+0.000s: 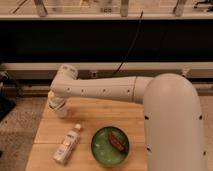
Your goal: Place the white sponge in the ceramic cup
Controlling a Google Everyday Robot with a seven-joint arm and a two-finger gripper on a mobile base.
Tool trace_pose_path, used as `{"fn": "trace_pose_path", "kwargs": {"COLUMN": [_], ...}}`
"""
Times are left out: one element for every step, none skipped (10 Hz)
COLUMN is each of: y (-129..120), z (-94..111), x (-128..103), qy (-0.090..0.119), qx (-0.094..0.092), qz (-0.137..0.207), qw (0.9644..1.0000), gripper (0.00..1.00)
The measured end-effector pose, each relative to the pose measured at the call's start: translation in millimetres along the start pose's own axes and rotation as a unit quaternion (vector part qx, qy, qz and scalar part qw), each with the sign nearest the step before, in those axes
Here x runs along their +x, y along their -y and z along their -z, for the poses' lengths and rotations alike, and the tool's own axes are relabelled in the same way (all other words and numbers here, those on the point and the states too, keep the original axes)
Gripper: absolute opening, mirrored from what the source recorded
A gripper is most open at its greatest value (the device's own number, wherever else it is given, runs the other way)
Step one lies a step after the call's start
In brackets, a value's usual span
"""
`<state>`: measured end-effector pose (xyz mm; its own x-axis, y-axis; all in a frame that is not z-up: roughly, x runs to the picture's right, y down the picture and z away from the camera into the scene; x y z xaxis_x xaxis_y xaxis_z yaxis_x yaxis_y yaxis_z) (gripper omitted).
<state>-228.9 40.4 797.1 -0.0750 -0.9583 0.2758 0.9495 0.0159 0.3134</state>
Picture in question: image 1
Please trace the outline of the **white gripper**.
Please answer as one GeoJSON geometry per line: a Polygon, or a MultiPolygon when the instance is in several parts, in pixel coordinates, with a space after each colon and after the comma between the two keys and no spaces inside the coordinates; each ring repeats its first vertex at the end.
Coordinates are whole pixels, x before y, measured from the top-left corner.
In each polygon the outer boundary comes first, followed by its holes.
{"type": "Polygon", "coordinates": [[[48,105],[59,118],[67,116],[66,98],[57,96],[54,92],[48,93],[48,105]]]}

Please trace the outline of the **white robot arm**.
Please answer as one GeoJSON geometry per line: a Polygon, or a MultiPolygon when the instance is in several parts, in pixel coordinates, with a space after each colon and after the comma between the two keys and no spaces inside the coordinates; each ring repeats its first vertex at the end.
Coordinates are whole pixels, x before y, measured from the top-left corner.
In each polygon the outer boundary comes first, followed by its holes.
{"type": "Polygon", "coordinates": [[[48,94],[48,104],[58,117],[67,115],[70,97],[143,105],[148,171],[208,171],[200,99],[185,77],[164,73],[86,80],[78,77],[75,67],[63,64],[48,94]]]}

